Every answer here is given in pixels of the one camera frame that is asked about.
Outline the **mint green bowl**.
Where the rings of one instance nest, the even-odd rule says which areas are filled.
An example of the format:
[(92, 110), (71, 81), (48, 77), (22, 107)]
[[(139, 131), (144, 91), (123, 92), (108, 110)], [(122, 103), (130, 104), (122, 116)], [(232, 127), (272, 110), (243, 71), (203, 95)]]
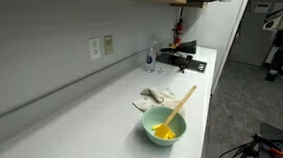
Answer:
[(173, 135), (167, 135), (164, 139), (155, 135), (156, 129), (166, 121), (171, 112), (171, 108), (158, 106), (150, 108), (143, 113), (141, 124), (148, 138), (151, 142), (162, 147), (176, 143), (179, 139), (184, 137), (186, 132), (186, 120), (181, 114), (177, 114), (168, 124), (168, 127), (174, 132)]

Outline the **cream crumpled cloth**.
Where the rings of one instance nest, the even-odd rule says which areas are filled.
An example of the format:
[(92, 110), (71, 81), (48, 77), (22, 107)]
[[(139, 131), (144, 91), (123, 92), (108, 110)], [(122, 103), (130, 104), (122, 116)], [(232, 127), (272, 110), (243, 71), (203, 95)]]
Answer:
[(133, 102), (133, 105), (141, 111), (147, 111), (152, 107), (167, 107), (175, 109), (179, 105), (179, 98), (173, 93), (170, 88), (144, 88), (141, 92), (142, 99)]

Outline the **clear plastic water bottle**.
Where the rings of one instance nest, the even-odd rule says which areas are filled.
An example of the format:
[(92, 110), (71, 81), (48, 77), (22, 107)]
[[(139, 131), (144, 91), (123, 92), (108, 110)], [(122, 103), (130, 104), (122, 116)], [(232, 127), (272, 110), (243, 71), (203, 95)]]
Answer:
[(157, 45), (158, 42), (156, 40), (156, 35), (152, 34), (151, 45), (150, 48), (147, 50), (146, 65), (145, 65), (145, 70), (148, 71), (149, 73), (152, 73), (155, 70), (156, 51), (158, 50)]

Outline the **black induction cooktop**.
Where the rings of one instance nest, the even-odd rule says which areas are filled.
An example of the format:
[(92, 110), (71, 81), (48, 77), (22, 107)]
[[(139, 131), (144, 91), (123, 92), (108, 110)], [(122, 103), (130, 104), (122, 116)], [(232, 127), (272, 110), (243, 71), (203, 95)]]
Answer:
[[(170, 54), (160, 54), (156, 60), (158, 62), (162, 62), (163, 64), (168, 64), (172, 66), (177, 66), (179, 68), (180, 65), (183, 65), (186, 60), (186, 57), (178, 57), (177, 55), (170, 55)], [(197, 61), (193, 60), (189, 64), (186, 69), (190, 69), (192, 71), (197, 71), (197, 72), (204, 72), (207, 67), (207, 64), (204, 61)]]

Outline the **black clamp tool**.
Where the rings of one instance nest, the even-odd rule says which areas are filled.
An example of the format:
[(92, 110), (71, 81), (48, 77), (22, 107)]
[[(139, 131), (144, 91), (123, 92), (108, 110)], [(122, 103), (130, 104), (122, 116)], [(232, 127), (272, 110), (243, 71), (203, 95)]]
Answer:
[(179, 66), (179, 72), (181, 72), (183, 74), (184, 70), (186, 69), (186, 67), (189, 66), (189, 64), (191, 63), (192, 59), (193, 59), (192, 55), (187, 55), (186, 58), (185, 58), (186, 62), (183, 65)]

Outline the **yellow food pieces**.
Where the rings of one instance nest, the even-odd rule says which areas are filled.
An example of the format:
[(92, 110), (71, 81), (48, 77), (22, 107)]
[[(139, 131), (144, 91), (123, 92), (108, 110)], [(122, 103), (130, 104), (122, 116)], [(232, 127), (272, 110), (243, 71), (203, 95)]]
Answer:
[(176, 134), (168, 126), (164, 126), (162, 123), (156, 124), (152, 127), (154, 135), (161, 139), (173, 139), (176, 137)]

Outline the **red fire extinguisher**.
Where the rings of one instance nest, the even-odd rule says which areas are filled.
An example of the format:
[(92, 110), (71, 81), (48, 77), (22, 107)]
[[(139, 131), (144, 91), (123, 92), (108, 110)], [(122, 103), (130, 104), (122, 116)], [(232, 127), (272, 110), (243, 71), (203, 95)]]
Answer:
[(181, 44), (181, 38), (183, 35), (183, 23), (184, 23), (184, 20), (182, 18), (179, 18), (179, 21), (174, 28), (173, 43), (176, 46)]

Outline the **beige wall switch plate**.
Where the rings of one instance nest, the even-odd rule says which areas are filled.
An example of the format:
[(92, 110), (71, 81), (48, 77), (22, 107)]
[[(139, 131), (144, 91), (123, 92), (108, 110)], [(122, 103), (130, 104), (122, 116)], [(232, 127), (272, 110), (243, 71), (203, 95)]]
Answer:
[(104, 52), (105, 54), (108, 56), (110, 54), (113, 53), (113, 38), (112, 38), (112, 35), (109, 35), (109, 36), (105, 36), (103, 37), (104, 39), (104, 46), (105, 46), (105, 49), (104, 49)]

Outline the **white wall power outlet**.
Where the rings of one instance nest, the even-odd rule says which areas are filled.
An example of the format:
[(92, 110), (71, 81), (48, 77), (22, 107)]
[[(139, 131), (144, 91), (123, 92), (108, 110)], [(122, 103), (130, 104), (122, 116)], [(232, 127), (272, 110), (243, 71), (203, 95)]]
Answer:
[(98, 59), (101, 54), (100, 54), (100, 42), (98, 38), (90, 38), (89, 39), (89, 45), (90, 45), (90, 55), (91, 55), (91, 60), (96, 60)]

